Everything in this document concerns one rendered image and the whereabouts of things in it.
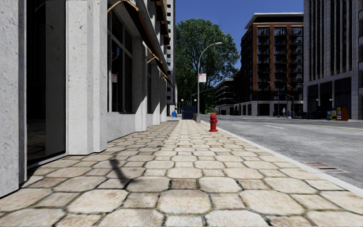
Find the blue booth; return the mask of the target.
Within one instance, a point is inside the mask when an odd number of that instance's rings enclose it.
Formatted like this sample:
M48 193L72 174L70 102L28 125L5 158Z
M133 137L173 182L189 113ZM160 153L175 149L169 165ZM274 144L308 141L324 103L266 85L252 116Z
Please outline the blue booth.
M182 107L182 119L183 120L193 120L193 115L195 113L195 106L186 106Z

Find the red fire hydrant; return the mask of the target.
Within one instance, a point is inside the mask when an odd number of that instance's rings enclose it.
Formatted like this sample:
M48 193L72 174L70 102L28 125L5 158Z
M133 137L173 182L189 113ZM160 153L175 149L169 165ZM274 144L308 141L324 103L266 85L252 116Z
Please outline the red fire hydrant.
M217 116L216 116L215 113L211 113L210 114L210 120L209 120L209 122L210 122L210 129L209 129L209 131L210 132L217 132L218 129L216 128L216 124L217 124L218 120L217 120Z

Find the grey street lamp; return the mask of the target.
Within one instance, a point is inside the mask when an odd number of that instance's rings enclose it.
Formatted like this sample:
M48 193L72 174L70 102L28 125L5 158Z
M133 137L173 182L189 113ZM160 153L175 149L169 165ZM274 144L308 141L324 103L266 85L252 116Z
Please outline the grey street lamp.
M209 48L209 47L211 47L213 45L221 45L221 44L222 44L222 42L217 42L217 43L214 43L214 44L211 44L211 45L207 46L202 51L202 53L199 56L198 66L197 66L197 77L198 77L198 83L197 83L197 89L198 89L198 91L197 91L197 98L198 98L198 100L197 100L197 117L196 117L196 123L200 123L200 110L199 110L199 102L200 102L200 97L199 97L199 84L200 84L200 80L199 80L199 70L200 70L200 60L201 60L201 57L202 57L204 51L207 50L207 48Z

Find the dark low building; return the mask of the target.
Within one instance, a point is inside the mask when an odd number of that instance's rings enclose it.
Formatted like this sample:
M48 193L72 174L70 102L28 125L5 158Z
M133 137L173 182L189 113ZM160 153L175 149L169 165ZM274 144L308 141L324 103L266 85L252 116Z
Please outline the dark low building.
M217 86L215 92L216 113L218 115L234 114L234 90L233 79L223 79Z

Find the white tower building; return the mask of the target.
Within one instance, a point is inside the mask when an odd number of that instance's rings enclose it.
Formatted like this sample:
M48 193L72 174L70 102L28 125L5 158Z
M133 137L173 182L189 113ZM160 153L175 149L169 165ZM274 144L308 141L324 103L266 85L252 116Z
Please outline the white tower building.
M166 20L170 44L166 48L168 75L173 86L167 85L167 115L171 116L177 108L177 85L175 75L175 0L166 0Z

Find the tree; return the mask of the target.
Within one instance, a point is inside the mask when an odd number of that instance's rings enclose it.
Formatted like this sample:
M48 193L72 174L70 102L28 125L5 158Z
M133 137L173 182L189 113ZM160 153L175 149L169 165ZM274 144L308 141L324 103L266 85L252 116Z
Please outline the tree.
M178 100L189 103L197 99L197 66L199 56L199 107L200 113L215 108L214 87L224 78L237 72L240 58L234 38L209 20L191 18L181 21L175 28L175 75Z

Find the pale concrete building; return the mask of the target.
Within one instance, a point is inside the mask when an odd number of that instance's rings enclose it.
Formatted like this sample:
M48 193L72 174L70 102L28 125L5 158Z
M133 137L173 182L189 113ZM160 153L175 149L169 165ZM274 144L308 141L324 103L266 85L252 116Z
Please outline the pale concrete building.
M166 120L166 0L0 0L0 197Z

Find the red brick building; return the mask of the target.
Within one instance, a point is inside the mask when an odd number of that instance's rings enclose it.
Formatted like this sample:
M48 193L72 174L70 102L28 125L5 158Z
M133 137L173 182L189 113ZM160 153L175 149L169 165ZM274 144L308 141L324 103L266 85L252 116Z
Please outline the red brick building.
M303 13L255 13L241 38L234 75L241 115L299 116L303 112Z

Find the row of newspaper boxes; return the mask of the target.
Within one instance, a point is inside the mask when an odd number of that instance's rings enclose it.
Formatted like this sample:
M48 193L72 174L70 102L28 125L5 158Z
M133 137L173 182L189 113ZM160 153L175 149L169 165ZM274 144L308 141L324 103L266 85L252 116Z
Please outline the row of newspaper boxes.
M347 121L348 110L346 107L333 107L332 110L327 111L327 120L334 121Z

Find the grey stone building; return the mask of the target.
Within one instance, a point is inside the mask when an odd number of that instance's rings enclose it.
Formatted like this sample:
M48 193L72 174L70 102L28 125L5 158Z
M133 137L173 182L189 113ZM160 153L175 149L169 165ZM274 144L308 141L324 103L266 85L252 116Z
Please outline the grey stone building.
M303 1L303 110L363 119L363 0Z

